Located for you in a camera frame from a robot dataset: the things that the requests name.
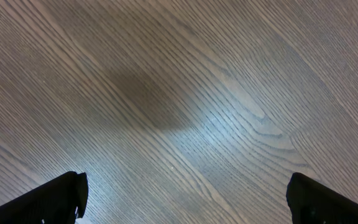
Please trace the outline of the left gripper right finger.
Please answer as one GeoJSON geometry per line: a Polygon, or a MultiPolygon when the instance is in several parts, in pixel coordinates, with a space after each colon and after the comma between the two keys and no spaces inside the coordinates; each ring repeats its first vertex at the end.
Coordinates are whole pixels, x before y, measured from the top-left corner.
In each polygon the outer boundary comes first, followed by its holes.
{"type": "Polygon", "coordinates": [[[295,172],[287,185],[293,224],[358,224],[358,203],[295,172]]]}

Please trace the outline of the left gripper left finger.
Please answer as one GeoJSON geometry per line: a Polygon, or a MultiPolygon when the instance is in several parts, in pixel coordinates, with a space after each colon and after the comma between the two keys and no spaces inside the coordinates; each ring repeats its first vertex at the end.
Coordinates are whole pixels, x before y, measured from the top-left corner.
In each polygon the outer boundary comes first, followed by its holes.
{"type": "Polygon", "coordinates": [[[74,223],[88,201],[86,173],[66,172],[0,206],[0,223],[74,223]]]}

